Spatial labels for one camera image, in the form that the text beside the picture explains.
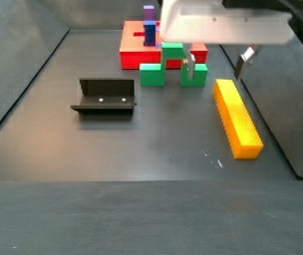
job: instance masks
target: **gray table surface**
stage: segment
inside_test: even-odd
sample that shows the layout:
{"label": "gray table surface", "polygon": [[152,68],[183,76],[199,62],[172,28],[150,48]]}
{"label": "gray table surface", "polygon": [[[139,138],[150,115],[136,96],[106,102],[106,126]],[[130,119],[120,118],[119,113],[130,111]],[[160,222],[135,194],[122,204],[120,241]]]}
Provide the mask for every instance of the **gray table surface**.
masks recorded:
{"label": "gray table surface", "polygon": [[0,254],[302,255],[303,182],[0,182]]}
{"label": "gray table surface", "polygon": [[[123,71],[122,31],[73,31],[0,127],[0,180],[293,179],[291,169],[245,89],[263,142],[257,160],[235,160],[213,98],[215,79],[233,79],[218,46],[209,48],[206,86],[182,88],[179,71],[166,86],[140,86]],[[80,78],[132,78],[138,105],[126,117],[80,117]]]}

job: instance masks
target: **green block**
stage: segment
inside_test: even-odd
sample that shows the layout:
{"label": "green block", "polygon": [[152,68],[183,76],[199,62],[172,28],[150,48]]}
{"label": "green block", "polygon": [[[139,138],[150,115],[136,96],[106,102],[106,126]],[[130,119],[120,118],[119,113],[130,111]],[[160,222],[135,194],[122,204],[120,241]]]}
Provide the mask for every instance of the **green block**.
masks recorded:
{"label": "green block", "polygon": [[162,43],[162,64],[166,60],[182,60],[186,58],[183,43]]}
{"label": "green block", "polygon": [[160,64],[140,64],[142,86],[164,86],[164,69]]}
{"label": "green block", "polygon": [[188,79],[188,70],[184,64],[180,66],[180,85],[205,86],[209,68],[206,64],[195,64],[193,80]]}

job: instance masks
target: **long yellow block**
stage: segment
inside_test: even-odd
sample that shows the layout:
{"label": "long yellow block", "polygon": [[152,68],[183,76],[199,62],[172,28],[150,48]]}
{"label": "long yellow block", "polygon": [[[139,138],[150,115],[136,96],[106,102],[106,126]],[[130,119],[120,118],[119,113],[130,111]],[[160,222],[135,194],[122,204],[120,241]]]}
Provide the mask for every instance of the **long yellow block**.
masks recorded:
{"label": "long yellow block", "polygon": [[257,158],[263,142],[233,81],[215,80],[213,94],[234,158]]}

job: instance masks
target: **toy block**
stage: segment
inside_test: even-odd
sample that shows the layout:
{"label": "toy block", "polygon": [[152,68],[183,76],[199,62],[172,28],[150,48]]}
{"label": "toy block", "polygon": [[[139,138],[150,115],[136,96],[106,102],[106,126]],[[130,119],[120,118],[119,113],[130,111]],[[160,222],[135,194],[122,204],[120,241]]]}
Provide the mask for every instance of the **toy block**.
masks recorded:
{"label": "toy block", "polygon": [[144,21],[144,27],[146,27],[146,41],[144,46],[155,46],[155,21],[146,20]]}
{"label": "toy block", "polygon": [[[126,21],[120,45],[120,60],[123,69],[139,69],[142,63],[160,63],[160,48],[158,46],[144,46],[146,32],[144,21]],[[155,44],[160,45],[159,32],[155,32]],[[198,63],[206,62],[207,48],[205,44],[193,44],[191,53]],[[167,60],[168,69],[180,68],[180,60]]]}
{"label": "toy block", "polygon": [[193,80],[188,79],[188,70],[186,64],[180,68],[180,85],[182,86],[205,86],[209,68],[205,64],[195,64]]}
{"label": "toy block", "polygon": [[160,64],[140,64],[142,86],[164,86],[164,69]]}
{"label": "toy block", "polygon": [[182,60],[186,58],[183,43],[162,43],[162,62],[166,60]]}
{"label": "toy block", "polygon": [[154,5],[144,6],[144,20],[154,20],[155,19],[155,7]]}
{"label": "toy block", "polygon": [[213,94],[234,158],[254,159],[263,143],[233,81],[217,80]]}

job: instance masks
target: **red base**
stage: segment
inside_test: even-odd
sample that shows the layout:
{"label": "red base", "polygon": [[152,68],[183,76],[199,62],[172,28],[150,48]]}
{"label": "red base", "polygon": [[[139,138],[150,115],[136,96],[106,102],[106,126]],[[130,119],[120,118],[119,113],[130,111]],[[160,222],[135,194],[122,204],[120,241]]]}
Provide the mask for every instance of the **red base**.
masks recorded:
{"label": "red base", "polygon": [[[144,46],[144,39],[144,22],[126,21],[120,46],[123,69],[139,69],[142,63],[160,63],[160,49],[155,46]],[[160,45],[160,42],[159,32],[156,32],[156,44]],[[205,64],[209,52],[205,44],[193,44],[190,51],[197,62]],[[179,69],[180,60],[168,60],[166,67]]]}

